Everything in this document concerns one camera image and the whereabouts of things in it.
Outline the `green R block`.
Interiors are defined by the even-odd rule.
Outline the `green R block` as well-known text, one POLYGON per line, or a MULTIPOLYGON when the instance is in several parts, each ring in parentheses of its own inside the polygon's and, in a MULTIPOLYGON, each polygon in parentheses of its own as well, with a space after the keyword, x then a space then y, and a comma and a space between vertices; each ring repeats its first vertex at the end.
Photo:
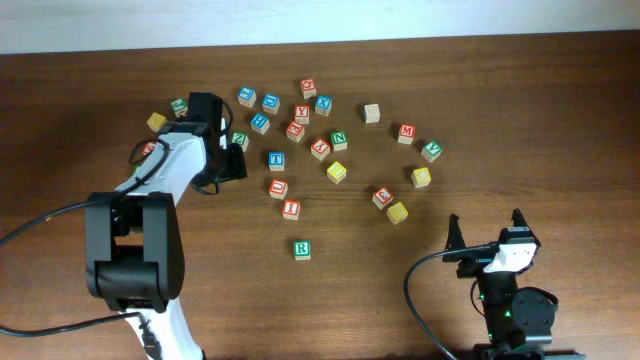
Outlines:
POLYGON ((294 243, 294 258, 297 261, 310 260, 312 256, 310 241, 296 241, 294 243))

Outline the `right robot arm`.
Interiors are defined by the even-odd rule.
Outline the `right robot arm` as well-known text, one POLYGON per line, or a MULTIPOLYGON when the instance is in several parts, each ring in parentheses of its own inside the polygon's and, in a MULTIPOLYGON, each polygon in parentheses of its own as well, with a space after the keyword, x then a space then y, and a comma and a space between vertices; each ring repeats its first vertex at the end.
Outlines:
POLYGON ((479 289, 489 336, 487 344, 473 348, 475 359, 584 359, 575 351, 546 352, 552 342, 552 326, 558 298, 540 288, 519 287, 517 277, 533 266, 541 243, 521 211, 515 209, 512 225, 497 240, 468 247, 459 217, 449 218, 445 262, 458 265, 458 278, 473 278, 479 289))

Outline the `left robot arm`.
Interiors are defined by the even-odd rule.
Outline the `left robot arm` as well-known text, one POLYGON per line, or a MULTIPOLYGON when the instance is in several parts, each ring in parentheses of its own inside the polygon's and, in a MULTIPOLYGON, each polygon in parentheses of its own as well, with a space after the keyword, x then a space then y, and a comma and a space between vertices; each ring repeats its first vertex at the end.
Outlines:
POLYGON ((129 323, 150 359, 206 356, 179 299, 185 257, 176 207, 188 189, 216 195, 222 183, 246 177, 232 123, 222 98, 191 93, 186 114, 161 127, 137 172, 114 191, 88 198, 89 292, 129 323))

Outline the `red I block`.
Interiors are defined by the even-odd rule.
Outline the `red I block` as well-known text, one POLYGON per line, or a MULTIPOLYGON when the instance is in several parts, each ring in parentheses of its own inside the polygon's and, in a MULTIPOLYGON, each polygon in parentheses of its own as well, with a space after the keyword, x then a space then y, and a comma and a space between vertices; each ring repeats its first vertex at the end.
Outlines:
POLYGON ((285 200, 282 208, 282 216, 285 219, 297 220, 301 211, 301 204, 295 200, 285 200))

